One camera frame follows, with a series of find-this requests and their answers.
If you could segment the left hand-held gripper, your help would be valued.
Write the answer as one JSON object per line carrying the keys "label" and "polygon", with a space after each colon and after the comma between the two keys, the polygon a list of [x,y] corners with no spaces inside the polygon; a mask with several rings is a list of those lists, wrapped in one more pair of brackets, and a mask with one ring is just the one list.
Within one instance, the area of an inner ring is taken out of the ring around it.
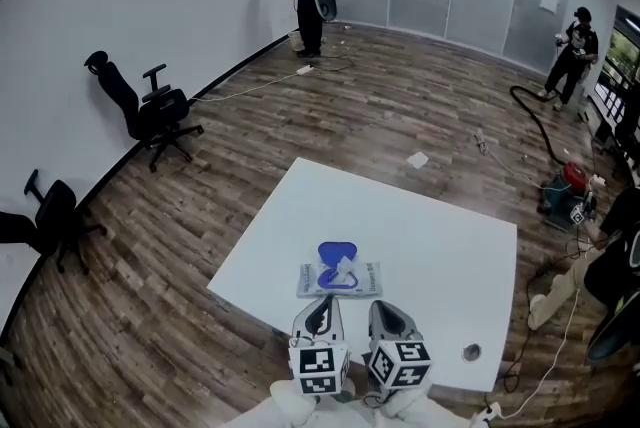
{"label": "left hand-held gripper", "polygon": [[303,395],[339,395],[345,391],[350,364],[338,299],[317,298],[294,319],[289,364]]}

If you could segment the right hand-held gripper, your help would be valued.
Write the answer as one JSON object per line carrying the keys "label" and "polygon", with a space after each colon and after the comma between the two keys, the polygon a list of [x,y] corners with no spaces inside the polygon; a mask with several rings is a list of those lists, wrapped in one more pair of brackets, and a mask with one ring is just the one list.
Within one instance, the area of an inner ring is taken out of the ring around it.
{"label": "right hand-held gripper", "polygon": [[369,309],[371,355],[367,367],[381,389],[421,388],[432,367],[414,320],[395,305],[374,301]]}

